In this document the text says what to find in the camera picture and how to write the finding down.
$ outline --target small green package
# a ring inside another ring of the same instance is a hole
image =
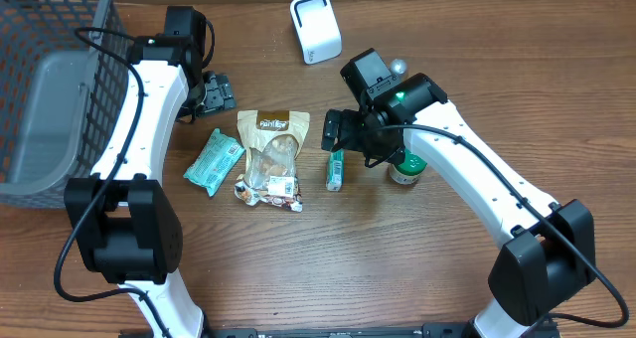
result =
[[[329,155],[327,163],[327,190],[340,191],[345,172],[345,152],[343,149]]]
[[[221,134],[217,128],[212,132],[197,161],[183,177],[206,188],[208,195],[213,196],[243,153],[245,149],[236,139]]]

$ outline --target white box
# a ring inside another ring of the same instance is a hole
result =
[[[289,11],[307,65],[340,55],[342,38],[330,0],[294,0]]]

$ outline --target gray plastic basket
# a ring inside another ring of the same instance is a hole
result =
[[[127,68],[76,39],[79,26],[123,31],[111,0],[0,1],[0,203],[63,207],[112,134]],[[125,40],[91,38],[125,55]]]

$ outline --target green snack bar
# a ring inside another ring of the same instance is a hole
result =
[[[340,149],[329,155],[327,163],[327,190],[340,191],[345,172],[345,152]]]

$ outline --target trail mix bag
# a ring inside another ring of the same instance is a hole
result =
[[[309,113],[242,110],[237,126],[247,160],[235,195],[250,206],[265,202],[301,212],[295,158],[309,130]]]

